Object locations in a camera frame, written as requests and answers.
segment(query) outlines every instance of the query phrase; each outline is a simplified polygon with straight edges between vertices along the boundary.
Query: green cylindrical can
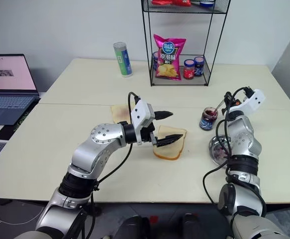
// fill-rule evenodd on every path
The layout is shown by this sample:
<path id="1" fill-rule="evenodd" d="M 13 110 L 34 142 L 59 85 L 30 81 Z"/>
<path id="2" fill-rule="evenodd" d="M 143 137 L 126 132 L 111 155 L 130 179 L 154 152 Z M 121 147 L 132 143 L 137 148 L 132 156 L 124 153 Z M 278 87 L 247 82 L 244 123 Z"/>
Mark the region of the green cylindrical can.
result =
<path id="1" fill-rule="evenodd" d="M 117 42 L 113 44 L 116 58 L 119 64 L 120 72 L 123 77 L 129 77 L 133 73 L 131 71 L 131 65 L 127 53 L 126 43 L 124 42 Z"/>

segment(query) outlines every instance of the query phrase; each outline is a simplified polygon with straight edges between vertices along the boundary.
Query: pink chip bag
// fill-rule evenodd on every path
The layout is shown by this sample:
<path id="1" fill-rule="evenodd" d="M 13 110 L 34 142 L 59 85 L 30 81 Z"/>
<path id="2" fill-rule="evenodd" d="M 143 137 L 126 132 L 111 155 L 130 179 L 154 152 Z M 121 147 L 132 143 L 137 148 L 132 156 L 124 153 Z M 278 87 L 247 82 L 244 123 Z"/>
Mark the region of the pink chip bag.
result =
<path id="1" fill-rule="evenodd" d="M 183 50 L 186 39 L 167 38 L 154 34 L 158 46 L 158 67 L 156 77 L 166 77 L 171 80 L 180 81 L 179 56 Z"/>

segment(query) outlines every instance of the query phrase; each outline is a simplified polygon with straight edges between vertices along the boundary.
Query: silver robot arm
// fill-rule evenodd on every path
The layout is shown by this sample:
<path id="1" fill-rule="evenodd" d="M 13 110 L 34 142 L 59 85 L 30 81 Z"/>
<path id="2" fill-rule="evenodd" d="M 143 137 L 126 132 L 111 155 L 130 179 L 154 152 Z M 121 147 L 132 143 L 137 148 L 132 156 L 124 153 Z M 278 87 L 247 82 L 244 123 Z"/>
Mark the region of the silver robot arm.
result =
<path id="1" fill-rule="evenodd" d="M 157 139 L 152 121 L 167 118 L 172 113 L 154 112 L 151 105 L 138 96 L 135 101 L 132 124 L 104 123 L 93 128 L 87 140 L 75 150 L 68 172 L 41 214 L 36 231 L 26 232 L 16 239 L 77 238 L 87 217 L 84 206 L 93 191 L 98 190 L 97 179 L 113 152 L 130 143 L 152 142 L 160 147 L 182 137 L 182 134 L 173 134 Z"/>
<path id="2" fill-rule="evenodd" d="M 227 163 L 227 184 L 221 189 L 218 209 L 227 217 L 236 239 L 288 239 L 275 224 L 264 218 L 266 205 L 260 196 L 257 176 L 262 147 L 243 109 L 251 114 L 265 97 L 259 90 L 248 93 L 247 100 L 229 111 L 227 129 L 232 156 Z"/>

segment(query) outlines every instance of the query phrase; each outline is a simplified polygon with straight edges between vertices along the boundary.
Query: table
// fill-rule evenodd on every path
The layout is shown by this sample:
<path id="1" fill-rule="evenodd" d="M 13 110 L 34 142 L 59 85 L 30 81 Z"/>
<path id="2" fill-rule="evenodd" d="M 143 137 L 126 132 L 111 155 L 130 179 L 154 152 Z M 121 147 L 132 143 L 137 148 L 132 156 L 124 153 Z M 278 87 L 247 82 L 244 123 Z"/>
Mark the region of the table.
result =
<path id="1" fill-rule="evenodd" d="M 215 133 L 197 125 L 203 108 L 154 110 L 174 113 L 155 121 L 156 128 L 163 124 L 188 130 L 180 158 L 159 159 L 150 143 L 135 145 L 124 166 L 95 192 L 96 202 L 209 203 L 202 177 L 215 168 L 208 155 L 208 142 Z M 263 148 L 259 163 L 263 197 L 267 203 L 290 203 L 290 110 L 261 109 L 249 118 Z M 75 148 L 104 122 L 112 122 L 109 106 L 38 104 L 0 153 L 0 198 L 49 200 Z M 102 175 L 118 165 L 127 151 L 128 147 L 116 151 Z M 223 170 L 207 178 L 215 201 L 224 183 Z"/>
<path id="2" fill-rule="evenodd" d="M 128 92 L 133 91 L 153 106 L 205 108 L 217 106 L 227 91 L 233 93 L 250 85 L 267 97 L 262 109 L 290 110 L 289 98 L 266 66 L 215 65 L 208 87 L 151 87 L 147 62 L 131 64 L 133 76 L 124 78 L 116 60 L 74 59 L 40 104 L 109 106 L 126 102 Z"/>

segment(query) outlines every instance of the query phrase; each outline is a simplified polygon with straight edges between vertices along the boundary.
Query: black wire rack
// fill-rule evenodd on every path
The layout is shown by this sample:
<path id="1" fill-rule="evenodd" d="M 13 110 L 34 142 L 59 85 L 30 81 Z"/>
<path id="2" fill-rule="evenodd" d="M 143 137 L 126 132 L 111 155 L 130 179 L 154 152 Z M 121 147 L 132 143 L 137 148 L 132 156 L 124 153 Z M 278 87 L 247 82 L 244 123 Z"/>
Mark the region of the black wire rack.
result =
<path id="1" fill-rule="evenodd" d="M 226 21 L 226 17 L 228 14 L 228 10 L 230 7 L 231 0 L 209 0 L 214 3 L 213 7 L 203 7 L 200 6 L 199 0 L 191 0 L 191 6 L 176 6 L 176 5 L 154 5 L 151 3 L 152 0 L 141 0 L 142 5 L 142 16 L 143 16 L 143 25 L 144 25 L 144 35 L 146 42 L 146 51 L 147 51 L 147 61 L 148 61 L 148 70 L 150 76 L 150 84 L 151 86 L 208 86 L 210 82 L 210 77 L 212 74 L 216 54 L 218 52 L 224 24 Z M 187 13 L 187 14 L 208 14 L 209 15 L 209 27 L 206 32 L 206 41 L 200 42 L 199 44 L 204 44 L 203 52 L 193 52 L 193 54 L 181 54 L 180 55 L 180 64 L 183 63 L 182 59 L 193 59 L 196 56 L 201 56 L 204 58 L 204 67 L 203 67 L 203 75 L 199 77 L 194 77 L 192 80 L 186 80 L 183 78 L 183 65 L 180 66 L 180 74 L 182 76 L 181 81 L 174 81 L 167 78 L 160 78 L 155 76 L 155 70 L 153 67 L 153 42 L 152 42 L 152 29 L 150 22 L 151 14 L 164 14 L 164 13 Z M 217 41 L 216 49 L 214 52 L 213 60 L 211 63 L 207 62 L 206 59 L 206 48 L 208 41 L 210 40 L 210 28 L 213 20 L 213 16 L 215 14 L 224 15 L 223 24 L 220 30 L 219 38 Z"/>

